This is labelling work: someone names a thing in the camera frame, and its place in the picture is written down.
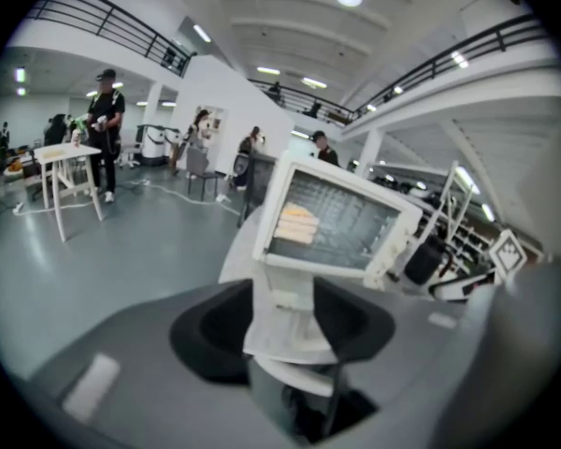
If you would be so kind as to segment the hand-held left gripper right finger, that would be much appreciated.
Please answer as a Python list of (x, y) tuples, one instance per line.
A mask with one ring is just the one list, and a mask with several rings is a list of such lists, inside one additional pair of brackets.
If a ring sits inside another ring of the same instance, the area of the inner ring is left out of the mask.
[(430, 447), (456, 378), (439, 360), (461, 306), (317, 277), (314, 316), (341, 369), (324, 447)]

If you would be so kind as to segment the grey dining chair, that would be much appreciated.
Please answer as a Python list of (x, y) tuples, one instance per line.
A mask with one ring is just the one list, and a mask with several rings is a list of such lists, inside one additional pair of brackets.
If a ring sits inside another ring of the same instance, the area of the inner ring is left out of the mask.
[(201, 182), (200, 200), (204, 201), (209, 182), (213, 183), (214, 193), (218, 191), (219, 175), (209, 170), (207, 155), (199, 148), (191, 146), (186, 151), (186, 172), (188, 176), (188, 193), (192, 191), (193, 181)]

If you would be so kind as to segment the white shelf rack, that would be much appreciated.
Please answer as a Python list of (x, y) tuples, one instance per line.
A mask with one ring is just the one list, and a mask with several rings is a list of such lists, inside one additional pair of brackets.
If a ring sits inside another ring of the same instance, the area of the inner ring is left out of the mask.
[(510, 229), (518, 239), (527, 262), (545, 259), (542, 244), (495, 206), (481, 192), (471, 175), (454, 160), (449, 169), (387, 163), (366, 166), (367, 177), (400, 193), (423, 211), (416, 237), (438, 228), (446, 231), (446, 245), (453, 254), (450, 271), (462, 276), (477, 269), (488, 258), (488, 250), (500, 232)]

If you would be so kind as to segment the white toaster oven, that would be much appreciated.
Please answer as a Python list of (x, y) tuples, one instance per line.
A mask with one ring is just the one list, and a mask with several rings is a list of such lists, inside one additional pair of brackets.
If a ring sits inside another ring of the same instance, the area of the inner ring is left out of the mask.
[[(310, 245), (275, 239), (286, 203), (313, 213), (319, 228)], [(284, 152), (261, 207), (253, 247), (270, 266), (351, 278), (381, 290), (418, 228), (422, 211), (399, 193), (322, 160)]]

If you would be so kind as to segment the sliced bread loaf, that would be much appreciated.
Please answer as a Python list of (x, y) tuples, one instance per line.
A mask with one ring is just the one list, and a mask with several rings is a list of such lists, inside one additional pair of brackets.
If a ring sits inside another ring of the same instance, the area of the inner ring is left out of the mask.
[(310, 245), (318, 231), (320, 220), (306, 208), (286, 203), (280, 212), (273, 237)]

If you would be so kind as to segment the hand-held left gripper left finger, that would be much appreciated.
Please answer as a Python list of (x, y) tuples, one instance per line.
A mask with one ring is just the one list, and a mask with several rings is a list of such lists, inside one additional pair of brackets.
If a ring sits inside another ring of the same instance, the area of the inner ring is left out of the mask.
[(32, 376), (36, 405), (77, 447), (288, 447), (249, 388), (251, 319), (248, 280), (124, 309)]

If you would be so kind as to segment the grey round chair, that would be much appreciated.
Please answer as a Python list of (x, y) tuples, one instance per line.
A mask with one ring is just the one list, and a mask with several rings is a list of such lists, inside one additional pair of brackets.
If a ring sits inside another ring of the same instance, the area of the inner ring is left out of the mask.
[(331, 435), (340, 399), (337, 367), (255, 357), (249, 374), (256, 406), (291, 441), (314, 445)]

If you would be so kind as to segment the white wooden table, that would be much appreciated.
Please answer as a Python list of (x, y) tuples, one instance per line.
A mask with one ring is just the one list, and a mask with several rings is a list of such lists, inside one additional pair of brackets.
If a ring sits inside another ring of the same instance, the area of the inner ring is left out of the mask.
[[(88, 190), (99, 221), (104, 220), (99, 201), (97, 186), (92, 172), (91, 157), (99, 151), (80, 143), (61, 143), (42, 147), (34, 151), (34, 157), (40, 165), (40, 180), (45, 210), (53, 210), (62, 242), (66, 242), (61, 199), (74, 196)], [(82, 159), (85, 163), (87, 181), (74, 183), (68, 176), (68, 163)]]

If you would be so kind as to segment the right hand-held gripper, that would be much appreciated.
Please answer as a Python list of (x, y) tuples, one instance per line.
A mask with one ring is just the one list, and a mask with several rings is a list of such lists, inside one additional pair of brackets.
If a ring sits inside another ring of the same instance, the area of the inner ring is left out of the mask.
[(473, 288), (487, 284), (499, 286), (511, 282), (527, 262), (522, 244), (511, 229), (504, 229), (492, 245), (482, 253), (479, 274), (475, 283), (470, 276), (437, 282), (428, 288), (429, 295), (446, 302), (462, 302), (469, 298)]

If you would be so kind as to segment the dark brown jug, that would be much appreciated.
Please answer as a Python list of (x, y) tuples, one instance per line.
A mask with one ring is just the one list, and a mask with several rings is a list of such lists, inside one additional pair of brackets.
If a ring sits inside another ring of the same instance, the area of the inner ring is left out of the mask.
[(437, 236), (429, 236), (405, 266), (405, 275), (415, 284), (426, 284), (440, 266), (444, 253), (444, 240)]

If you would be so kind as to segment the white machine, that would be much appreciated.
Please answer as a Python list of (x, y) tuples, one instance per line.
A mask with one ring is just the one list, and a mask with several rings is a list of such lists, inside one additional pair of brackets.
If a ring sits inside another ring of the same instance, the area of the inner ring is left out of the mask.
[(159, 167), (168, 163), (173, 146), (180, 142), (178, 128), (162, 125), (141, 124), (137, 127), (137, 142), (142, 166)]

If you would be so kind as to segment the black mezzanine railing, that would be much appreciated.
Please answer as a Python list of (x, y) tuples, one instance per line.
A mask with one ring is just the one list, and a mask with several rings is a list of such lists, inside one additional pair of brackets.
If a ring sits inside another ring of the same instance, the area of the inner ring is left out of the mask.
[(283, 109), (306, 116), (313, 115), (323, 122), (336, 123), (345, 127), (398, 95), (456, 68), (461, 68), (463, 64), (468, 64), (486, 55), (502, 53), (516, 46), (548, 38), (539, 19), (531, 14), (498, 23), (417, 65), (408, 73), (382, 87), (356, 109), (348, 109), (321, 96), (287, 86), (281, 86), (277, 94), (271, 93), (269, 89), (272, 85), (263, 80), (251, 80), (251, 83)]
[(59, 23), (102, 37), (180, 78), (193, 58), (190, 52), (109, 0), (38, 0), (25, 18)]

